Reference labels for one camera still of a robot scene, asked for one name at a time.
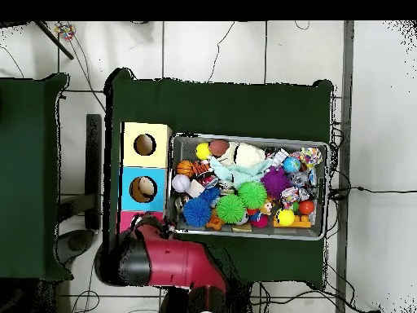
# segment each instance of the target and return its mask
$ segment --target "green cloth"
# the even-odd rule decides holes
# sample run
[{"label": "green cloth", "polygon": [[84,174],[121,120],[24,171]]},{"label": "green cloth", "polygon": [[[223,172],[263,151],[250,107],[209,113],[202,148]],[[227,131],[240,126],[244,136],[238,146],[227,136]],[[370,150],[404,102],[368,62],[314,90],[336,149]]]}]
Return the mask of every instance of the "green cloth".
[{"label": "green cloth", "polygon": [[[110,234],[116,224],[119,146],[122,121],[160,123],[174,132],[224,134],[329,142],[332,85],[236,85],[170,79],[132,80],[116,70],[106,82],[112,105]],[[231,261],[242,281],[299,280],[317,288],[323,282],[323,240],[276,240],[181,235],[205,244],[222,262]]]},{"label": "green cloth", "polygon": [[58,93],[63,73],[42,81],[0,78],[0,277],[66,280],[55,259]]}]

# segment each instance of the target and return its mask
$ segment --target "green spiky ball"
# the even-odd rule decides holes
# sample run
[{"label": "green spiky ball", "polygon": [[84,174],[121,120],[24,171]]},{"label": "green spiky ball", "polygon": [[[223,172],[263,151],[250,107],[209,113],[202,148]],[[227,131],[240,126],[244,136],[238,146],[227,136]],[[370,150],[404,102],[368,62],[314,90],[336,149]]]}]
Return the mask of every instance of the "green spiky ball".
[{"label": "green spiky ball", "polygon": [[242,219],[246,209],[238,196],[223,196],[216,204],[217,216],[226,223],[236,223]]},{"label": "green spiky ball", "polygon": [[239,198],[248,209],[259,209],[267,197],[265,186],[258,181],[242,183],[238,190]]}]

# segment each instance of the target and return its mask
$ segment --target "metal pole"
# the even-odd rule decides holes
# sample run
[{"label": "metal pole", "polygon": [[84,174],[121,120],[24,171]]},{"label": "metal pole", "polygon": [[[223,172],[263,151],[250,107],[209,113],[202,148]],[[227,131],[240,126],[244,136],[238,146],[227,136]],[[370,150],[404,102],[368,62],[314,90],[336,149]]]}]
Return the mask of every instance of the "metal pole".
[{"label": "metal pole", "polygon": [[72,54],[67,51],[60,41],[54,36],[54,34],[49,31],[49,29],[40,21],[35,21],[36,25],[51,39],[51,41],[71,60],[74,60]]},{"label": "metal pole", "polygon": [[[345,20],[345,41],[343,53],[343,78],[342,78],[342,113],[340,129],[345,135],[345,141],[340,147],[340,172],[349,178],[350,165],[350,119],[352,111],[352,76],[353,76],[353,20]],[[341,174],[339,188],[347,188],[348,181]],[[336,272],[339,275],[336,281],[336,289],[341,297],[346,299],[346,257],[348,245],[348,198],[339,203],[339,231],[337,233],[337,259]],[[336,298],[336,313],[345,313],[345,302]]]}]

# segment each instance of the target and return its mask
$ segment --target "white ball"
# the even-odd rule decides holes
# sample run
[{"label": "white ball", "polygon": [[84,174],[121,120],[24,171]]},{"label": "white ball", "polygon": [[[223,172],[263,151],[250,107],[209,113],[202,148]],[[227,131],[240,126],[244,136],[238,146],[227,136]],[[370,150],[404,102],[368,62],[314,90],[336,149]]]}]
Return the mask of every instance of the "white ball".
[{"label": "white ball", "polygon": [[236,224],[238,226],[242,226],[243,224],[245,224],[247,221],[249,220],[249,214],[248,211],[245,211],[244,216],[242,217],[242,219],[238,222],[236,222]]},{"label": "white ball", "polygon": [[173,177],[172,186],[178,193],[185,192],[191,185],[190,178],[184,174],[177,174]]}]

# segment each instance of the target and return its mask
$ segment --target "gray bin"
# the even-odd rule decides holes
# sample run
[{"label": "gray bin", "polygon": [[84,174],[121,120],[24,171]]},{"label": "gray bin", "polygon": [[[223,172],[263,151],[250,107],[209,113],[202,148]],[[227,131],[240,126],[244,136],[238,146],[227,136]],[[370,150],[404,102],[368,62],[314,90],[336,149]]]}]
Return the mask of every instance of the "gray bin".
[{"label": "gray bin", "polygon": [[[232,142],[245,142],[258,148],[276,147],[283,148],[287,152],[299,151],[301,148],[318,148],[323,155],[323,162],[316,166],[318,177],[318,198],[315,203],[315,211],[309,216],[311,228],[285,228],[273,227],[272,218],[276,208],[269,216],[269,226],[265,228],[252,227],[252,231],[232,231],[230,224],[224,224],[220,231],[214,231],[206,227],[192,227],[187,225],[182,214],[178,214],[175,208],[175,199],[178,193],[171,187],[172,178],[175,175],[175,167],[182,160],[197,161],[195,148],[199,143],[210,142],[213,139],[224,139]],[[169,150],[169,169],[167,183],[167,208],[166,216],[177,223],[177,232],[187,232],[191,234],[207,234],[215,236],[244,236],[257,238],[274,238],[289,240],[320,240],[324,237],[327,227],[327,197],[329,192],[328,167],[330,161],[329,146],[321,142],[305,142],[285,139],[263,139],[250,137],[235,137],[211,134],[173,134],[170,138]]]}]

